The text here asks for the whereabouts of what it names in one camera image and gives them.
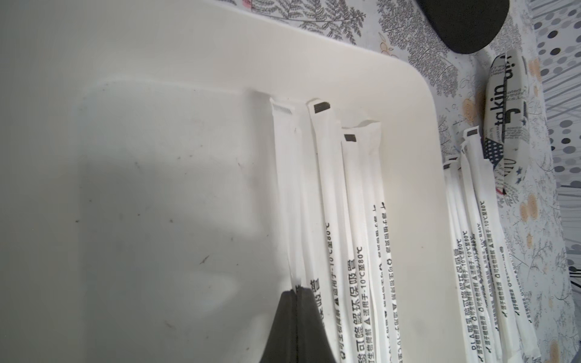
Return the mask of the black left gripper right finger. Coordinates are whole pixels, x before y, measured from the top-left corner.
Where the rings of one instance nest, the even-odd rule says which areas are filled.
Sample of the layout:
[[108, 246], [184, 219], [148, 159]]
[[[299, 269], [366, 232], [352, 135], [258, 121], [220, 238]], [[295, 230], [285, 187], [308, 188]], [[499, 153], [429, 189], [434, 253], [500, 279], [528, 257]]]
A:
[[336, 362], [314, 293], [297, 287], [297, 362]]

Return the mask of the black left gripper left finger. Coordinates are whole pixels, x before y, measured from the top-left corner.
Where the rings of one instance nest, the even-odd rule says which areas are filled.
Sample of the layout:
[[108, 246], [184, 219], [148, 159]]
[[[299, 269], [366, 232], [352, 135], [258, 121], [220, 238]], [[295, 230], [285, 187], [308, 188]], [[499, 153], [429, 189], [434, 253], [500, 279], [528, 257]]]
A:
[[297, 361], [297, 295], [281, 294], [260, 363]]

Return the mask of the pile straw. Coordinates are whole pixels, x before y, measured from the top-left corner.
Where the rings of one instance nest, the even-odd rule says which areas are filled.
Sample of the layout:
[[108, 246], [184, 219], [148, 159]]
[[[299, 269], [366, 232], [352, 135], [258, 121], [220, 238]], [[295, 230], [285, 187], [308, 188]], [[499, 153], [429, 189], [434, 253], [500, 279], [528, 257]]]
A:
[[469, 362], [539, 362], [541, 352], [502, 228], [494, 172], [502, 145], [464, 131], [443, 172], [462, 342]]

